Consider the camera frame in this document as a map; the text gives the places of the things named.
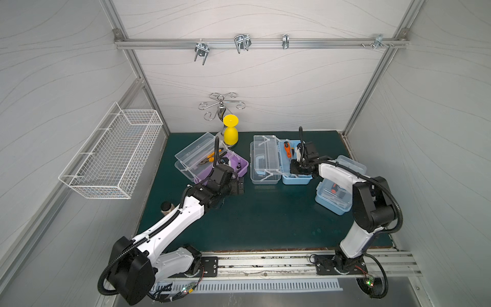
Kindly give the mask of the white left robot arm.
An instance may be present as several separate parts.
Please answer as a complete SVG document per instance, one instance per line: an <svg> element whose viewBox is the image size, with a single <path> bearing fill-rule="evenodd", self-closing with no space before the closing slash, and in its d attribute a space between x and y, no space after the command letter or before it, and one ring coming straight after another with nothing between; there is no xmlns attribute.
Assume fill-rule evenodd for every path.
<svg viewBox="0 0 491 307"><path fill-rule="evenodd" d="M240 194L243 179L229 165L213 166L209 175L185 188L180 203L148 230L129 239L117 240L107 266L97 281L100 295L120 295L133 306L145 297L170 303L190 294L198 285L193 282L177 294L163 296L154 286L177 274L204 275L201 253L186 245L175 251L166 248L189 226L224 198Z"/></svg>

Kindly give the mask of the purple toolbox clear lid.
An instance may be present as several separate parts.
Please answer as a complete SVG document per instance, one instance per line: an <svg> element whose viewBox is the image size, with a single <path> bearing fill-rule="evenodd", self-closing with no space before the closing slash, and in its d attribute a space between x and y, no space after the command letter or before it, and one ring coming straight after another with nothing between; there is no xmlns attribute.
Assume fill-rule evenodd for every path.
<svg viewBox="0 0 491 307"><path fill-rule="evenodd" d="M211 133L204 133L175 154L175 168L196 184L203 180L210 174L214 165L215 138ZM249 162L229 149L221 140L219 141L219 157L221 162L225 162L235 170L238 177L243 177L248 172Z"/></svg>

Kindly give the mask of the small blue toolbox clear lid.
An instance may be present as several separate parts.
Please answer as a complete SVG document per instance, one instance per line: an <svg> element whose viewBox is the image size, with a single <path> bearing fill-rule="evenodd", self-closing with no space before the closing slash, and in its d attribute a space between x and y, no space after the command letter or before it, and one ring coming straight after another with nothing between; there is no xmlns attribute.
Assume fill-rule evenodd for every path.
<svg viewBox="0 0 491 307"><path fill-rule="evenodd" d="M250 178L256 185L307 185L312 180L310 175L290 173L290 162L286 156L283 143L290 142L292 159L295 159L295 147L299 140L279 139L276 136L254 136L250 144Z"/></svg>

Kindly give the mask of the large blue toolbox clear lid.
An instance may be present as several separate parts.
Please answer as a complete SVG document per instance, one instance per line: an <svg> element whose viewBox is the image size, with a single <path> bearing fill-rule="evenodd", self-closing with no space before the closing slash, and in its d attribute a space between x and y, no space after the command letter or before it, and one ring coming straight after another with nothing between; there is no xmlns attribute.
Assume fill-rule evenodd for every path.
<svg viewBox="0 0 491 307"><path fill-rule="evenodd" d="M317 186L315 201L333 213L342 216L352 208L352 185L361 179L342 168L327 165L323 167L323 180ZM337 194L331 193L333 184L339 186Z"/></svg>

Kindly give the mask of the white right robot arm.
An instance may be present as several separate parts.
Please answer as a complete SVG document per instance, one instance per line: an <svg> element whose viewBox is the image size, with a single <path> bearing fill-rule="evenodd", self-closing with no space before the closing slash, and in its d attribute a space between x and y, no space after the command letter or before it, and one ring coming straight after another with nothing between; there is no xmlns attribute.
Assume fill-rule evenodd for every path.
<svg viewBox="0 0 491 307"><path fill-rule="evenodd" d="M402 209L383 177L369 177L351 162L321 157L312 142L303 140L295 147L290 172L318 175L336 184L337 191L352 197L354 223L340 243L344 258L355 259L368 249L375 236L398 232L404 223Z"/></svg>

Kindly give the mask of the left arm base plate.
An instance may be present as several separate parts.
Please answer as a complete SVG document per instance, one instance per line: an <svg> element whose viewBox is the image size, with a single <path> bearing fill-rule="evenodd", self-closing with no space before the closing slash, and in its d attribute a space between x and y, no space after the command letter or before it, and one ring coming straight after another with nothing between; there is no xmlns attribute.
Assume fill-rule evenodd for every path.
<svg viewBox="0 0 491 307"><path fill-rule="evenodd" d="M218 271L217 257L198 257L191 263L190 268L184 272L188 278L194 277L216 277Z"/></svg>

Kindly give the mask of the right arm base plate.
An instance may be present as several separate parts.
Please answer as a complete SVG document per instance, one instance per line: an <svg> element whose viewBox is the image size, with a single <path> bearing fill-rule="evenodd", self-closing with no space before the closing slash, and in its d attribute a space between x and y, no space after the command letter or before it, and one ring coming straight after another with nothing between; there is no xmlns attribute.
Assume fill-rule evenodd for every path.
<svg viewBox="0 0 491 307"><path fill-rule="evenodd" d="M368 274L362 256L347 258L342 253L335 255L312 254L309 256L309 262L314 265L316 274L321 276Z"/></svg>

